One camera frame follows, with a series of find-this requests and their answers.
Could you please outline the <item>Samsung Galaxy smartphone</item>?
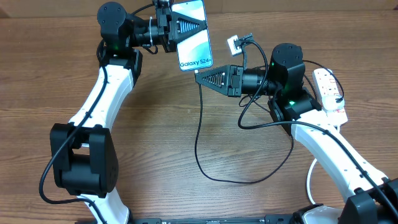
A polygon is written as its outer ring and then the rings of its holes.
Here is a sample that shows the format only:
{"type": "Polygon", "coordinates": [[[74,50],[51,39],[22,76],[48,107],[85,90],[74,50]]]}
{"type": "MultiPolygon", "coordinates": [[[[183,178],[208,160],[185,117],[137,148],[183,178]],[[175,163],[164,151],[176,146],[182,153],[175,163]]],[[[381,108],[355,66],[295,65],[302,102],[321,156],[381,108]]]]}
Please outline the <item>Samsung Galaxy smartphone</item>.
{"type": "MultiPolygon", "coordinates": [[[[172,12],[207,22],[205,3],[202,0],[176,3],[172,6],[172,12]]],[[[179,67],[183,72],[213,65],[208,23],[207,29],[177,44],[177,55],[179,67]]]]}

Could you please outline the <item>white power strip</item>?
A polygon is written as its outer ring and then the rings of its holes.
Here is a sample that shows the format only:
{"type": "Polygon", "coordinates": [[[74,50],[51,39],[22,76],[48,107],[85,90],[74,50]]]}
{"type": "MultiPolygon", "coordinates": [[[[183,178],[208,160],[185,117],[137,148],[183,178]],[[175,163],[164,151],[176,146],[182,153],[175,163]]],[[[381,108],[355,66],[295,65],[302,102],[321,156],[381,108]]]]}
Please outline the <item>white power strip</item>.
{"type": "MultiPolygon", "coordinates": [[[[322,105],[322,97],[327,95],[341,95],[335,78],[330,74],[331,70],[324,68],[318,68],[312,72],[312,78],[315,82],[315,89],[320,104],[322,105]]],[[[345,111],[345,107],[335,111],[325,111],[327,118],[330,123],[334,126],[341,126],[348,121],[348,117],[345,111]]]]}

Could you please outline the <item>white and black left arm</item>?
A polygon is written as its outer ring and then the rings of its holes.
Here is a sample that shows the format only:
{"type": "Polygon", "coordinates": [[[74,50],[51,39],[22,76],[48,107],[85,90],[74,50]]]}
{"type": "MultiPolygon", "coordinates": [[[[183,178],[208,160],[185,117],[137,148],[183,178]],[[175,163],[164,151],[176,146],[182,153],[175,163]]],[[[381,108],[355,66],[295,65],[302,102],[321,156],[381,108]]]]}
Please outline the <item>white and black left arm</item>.
{"type": "Polygon", "coordinates": [[[116,190],[119,164],[111,129],[141,74],[142,50],[176,52],[183,71],[212,64],[203,1],[151,4],[155,16],[148,20],[114,1],[98,9],[98,79],[76,115],[50,131],[52,157],[45,170],[53,172],[56,186],[70,194],[71,202],[86,204],[95,223],[133,221],[116,190]]]}

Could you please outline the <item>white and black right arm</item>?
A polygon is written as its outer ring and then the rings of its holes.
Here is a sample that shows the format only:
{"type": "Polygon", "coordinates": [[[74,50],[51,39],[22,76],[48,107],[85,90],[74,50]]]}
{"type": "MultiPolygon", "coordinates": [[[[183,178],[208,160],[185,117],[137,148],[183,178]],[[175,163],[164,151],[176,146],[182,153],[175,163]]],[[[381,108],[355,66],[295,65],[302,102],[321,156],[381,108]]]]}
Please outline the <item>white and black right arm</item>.
{"type": "Polygon", "coordinates": [[[270,125],[282,126],[332,178],[344,207],[309,205],[294,212],[290,223],[397,223],[397,180],[372,166],[336,130],[304,87],[304,75],[301,47],[283,43],[264,69],[225,65],[196,72],[195,81],[230,97],[269,96],[270,125]]]}

